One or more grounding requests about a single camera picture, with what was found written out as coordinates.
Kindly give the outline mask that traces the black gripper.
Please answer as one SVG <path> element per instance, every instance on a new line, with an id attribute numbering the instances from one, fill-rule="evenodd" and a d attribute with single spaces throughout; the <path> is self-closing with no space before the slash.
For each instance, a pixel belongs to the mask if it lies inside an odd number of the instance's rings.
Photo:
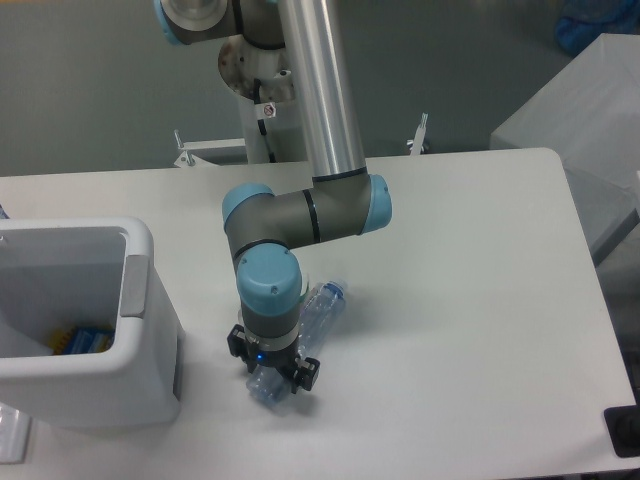
<path id="1" fill-rule="evenodd" d="M 239 358 L 250 374 L 258 366 L 279 371 L 292 394 L 299 389 L 311 391 L 318 377 L 320 361 L 312 357 L 300 357 L 297 340 L 284 349 L 267 351 L 260 349 L 257 342 L 246 340 L 244 327 L 235 324 L 227 336 L 227 344 L 230 354 Z"/>

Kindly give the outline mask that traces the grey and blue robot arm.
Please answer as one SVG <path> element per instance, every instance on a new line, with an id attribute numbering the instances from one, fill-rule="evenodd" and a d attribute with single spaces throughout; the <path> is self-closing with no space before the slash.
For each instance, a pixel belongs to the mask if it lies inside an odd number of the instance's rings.
<path id="1" fill-rule="evenodd" d="M 249 370 L 276 370 L 292 391 L 310 390 L 317 359 L 300 353 L 302 274 L 295 250 L 386 227 L 386 181 L 368 172 L 333 1 L 158 1 L 165 37 L 178 45 L 243 36 L 256 49 L 284 51 L 293 76 L 309 189 L 283 195 L 263 184 L 230 190 L 222 203 L 243 321 L 230 353 Z"/>

